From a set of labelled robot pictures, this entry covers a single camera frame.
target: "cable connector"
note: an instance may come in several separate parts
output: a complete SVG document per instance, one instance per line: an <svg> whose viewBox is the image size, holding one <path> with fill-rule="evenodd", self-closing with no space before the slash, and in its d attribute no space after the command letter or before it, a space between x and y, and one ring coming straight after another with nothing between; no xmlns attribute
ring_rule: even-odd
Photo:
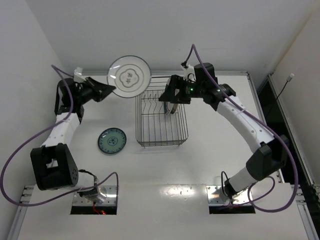
<svg viewBox="0 0 320 240"><path fill-rule="evenodd" d="M83 76L82 74L82 68L81 67L77 67L74 72L73 72L73 79L76 82L82 83L86 80L86 78Z"/></svg>
<svg viewBox="0 0 320 240"><path fill-rule="evenodd" d="M287 78L286 81L290 82L293 78L295 77L295 75L293 73L291 73Z"/></svg>
<svg viewBox="0 0 320 240"><path fill-rule="evenodd" d="M184 69L187 69L187 68L188 68L187 61L182 62L182 63L181 63L181 66L182 66Z"/></svg>

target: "white wall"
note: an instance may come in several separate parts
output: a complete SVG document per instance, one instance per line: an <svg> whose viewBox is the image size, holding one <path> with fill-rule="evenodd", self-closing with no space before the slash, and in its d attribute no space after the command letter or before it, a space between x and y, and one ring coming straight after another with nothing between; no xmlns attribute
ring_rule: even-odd
<svg viewBox="0 0 320 240"><path fill-rule="evenodd" d="M26 0L69 70L106 70L138 55L177 70L195 43L218 70L246 70L258 86L317 0ZM196 64L195 57L191 63Z"/></svg>
<svg viewBox="0 0 320 240"><path fill-rule="evenodd" d="M273 75L280 92L290 73L294 79L280 96L289 123L309 165L314 181L320 184L320 7L298 35Z"/></svg>
<svg viewBox="0 0 320 240"><path fill-rule="evenodd" d="M61 66L24 0L0 3L0 168L27 138L54 123L59 78L50 64ZM5 174L5 189L19 200L23 186L34 184L30 151L43 135L27 145ZM0 239L9 232L16 207L0 194Z"/></svg>

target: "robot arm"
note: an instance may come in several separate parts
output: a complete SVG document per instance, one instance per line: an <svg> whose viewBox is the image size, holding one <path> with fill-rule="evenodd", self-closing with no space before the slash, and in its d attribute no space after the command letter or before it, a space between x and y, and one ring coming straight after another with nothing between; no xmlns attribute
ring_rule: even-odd
<svg viewBox="0 0 320 240"><path fill-rule="evenodd" d="M204 65L218 83L212 64L205 63ZM206 104L209 104L235 127L253 153L245 167L225 181L224 191L229 198L251 184L263 180L286 164L287 154L272 133L225 99L222 92L244 108L236 92L229 85L219 85L221 90L215 87L201 65L193 67L183 64L182 67L184 76L172 75L169 86L160 96L159 101L190 104L191 98L202 98ZM285 136L281 138L285 143L289 142Z"/></svg>
<svg viewBox="0 0 320 240"><path fill-rule="evenodd" d="M71 108L70 96L66 86L61 80L58 83L57 99L55 106L56 122L63 122L54 127L41 147L32 149L30 153L32 167L37 186L40 190L54 190L60 188L78 189L87 188L97 184L98 179L93 174L84 170L78 170L77 165L70 153L69 144L77 127L81 124L84 116L83 105L90 100L101 102L116 88L95 81L91 77L77 79L76 82L67 78L66 82L73 98L72 113L65 119ZM59 106L59 94L61 91L61 106ZM97 195L99 188L83 192L90 198Z"/></svg>

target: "wire dish rack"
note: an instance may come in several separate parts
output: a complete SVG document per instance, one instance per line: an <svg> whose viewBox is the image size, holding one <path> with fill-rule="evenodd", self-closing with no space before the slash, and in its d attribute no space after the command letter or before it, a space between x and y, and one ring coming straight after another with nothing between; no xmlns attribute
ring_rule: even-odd
<svg viewBox="0 0 320 240"><path fill-rule="evenodd" d="M179 104L173 114L165 114L158 98L168 77L153 77L149 87L135 98L135 137L142 147L181 145L188 139L186 110Z"/></svg>

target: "red wire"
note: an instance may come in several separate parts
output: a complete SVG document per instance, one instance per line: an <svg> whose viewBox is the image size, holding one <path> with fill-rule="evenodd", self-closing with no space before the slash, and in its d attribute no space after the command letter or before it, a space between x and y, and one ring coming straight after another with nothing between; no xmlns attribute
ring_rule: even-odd
<svg viewBox="0 0 320 240"><path fill-rule="evenodd" d="M95 206L95 205L96 205L96 204L94 203L92 209L93 209L93 211L95 211L97 214L100 215L100 212L96 209L96 206Z"/></svg>

